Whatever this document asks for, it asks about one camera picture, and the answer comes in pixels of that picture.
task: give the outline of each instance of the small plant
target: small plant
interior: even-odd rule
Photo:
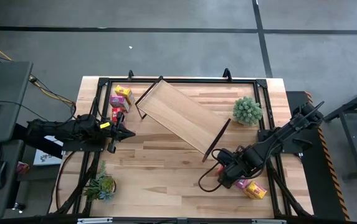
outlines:
[[[110,201],[116,192],[116,183],[112,176],[106,175],[105,161],[101,163],[100,173],[85,187],[84,195],[90,200]]]
[[[239,123],[252,126],[263,117],[263,111],[259,103],[256,103],[251,97],[245,96],[243,99],[235,101],[232,115]]]

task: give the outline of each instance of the potted plant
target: potted plant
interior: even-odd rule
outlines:
[[[116,192],[116,182],[112,176],[106,175],[106,163],[102,161],[100,173],[84,189],[84,195],[90,200],[109,202]]]
[[[256,103],[253,98],[245,96],[243,99],[235,101],[232,115],[239,123],[252,126],[257,124],[258,120],[263,117],[263,111],[260,108],[260,104]]]

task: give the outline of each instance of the artificial plant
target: artificial plant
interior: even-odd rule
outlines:
[[[235,101],[232,115],[239,123],[252,126],[257,124],[258,120],[263,117],[263,111],[260,108],[260,104],[256,103],[253,98],[245,96],[243,99]]]
[[[84,195],[90,200],[109,201],[115,194],[115,180],[112,176],[106,175],[106,163],[102,161],[101,169],[95,179],[90,179],[90,183],[85,187]]]

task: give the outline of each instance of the yellow cable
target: yellow cable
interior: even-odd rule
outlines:
[[[2,55],[3,55],[4,57],[6,57],[8,60],[13,61],[10,57],[8,57],[8,56],[7,56],[6,54],[4,54],[2,51],[0,51],[0,54],[2,54]],[[44,89],[42,89],[41,85],[38,84],[37,82],[34,82],[34,84],[35,84],[36,86],[38,86],[38,87],[40,88],[40,90],[41,90],[45,95],[47,95],[47,96],[49,96],[49,97],[51,97],[51,98],[53,98],[53,99],[56,99],[56,100],[62,100],[63,102],[74,104],[73,101],[66,100],[66,99],[62,99],[62,98],[60,98],[60,97],[51,95],[50,93],[48,93],[47,91],[45,91]]]

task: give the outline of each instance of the wooden board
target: wooden board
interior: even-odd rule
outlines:
[[[77,99],[77,114],[88,113],[97,89],[98,77],[83,77]],[[290,119],[290,110],[282,79],[267,79],[270,102],[276,126]],[[150,83],[120,83],[130,87],[138,99]],[[254,97],[253,88],[246,84],[174,83],[173,86],[222,119],[231,118],[232,107],[239,97]],[[265,110],[264,97],[262,107]],[[107,174],[116,178],[118,191],[111,203],[95,201],[91,216],[100,217],[214,217],[214,218],[272,218],[269,192],[263,200],[251,200],[234,187],[221,187],[213,193],[203,192],[198,179],[214,161],[201,162],[202,154],[153,119],[141,120],[132,110],[126,115],[127,128],[136,136],[117,145],[116,154],[103,152]],[[217,147],[234,150],[239,144],[256,142],[259,127],[247,127],[231,121]],[[65,166],[60,180],[60,201],[72,193],[79,179],[83,153],[77,152]],[[307,182],[300,160],[282,155],[288,188],[304,209],[313,213]],[[267,174],[256,179],[269,191]],[[210,173],[202,182],[205,188],[217,185]],[[277,187],[278,202],[283,211],[282,194]],[[81,201],[83,209],[85,198]],[[53,199],[51,211],[55,210]]]
[[[164,80],[157,83],[137,107],[202,154],[227,122]]]

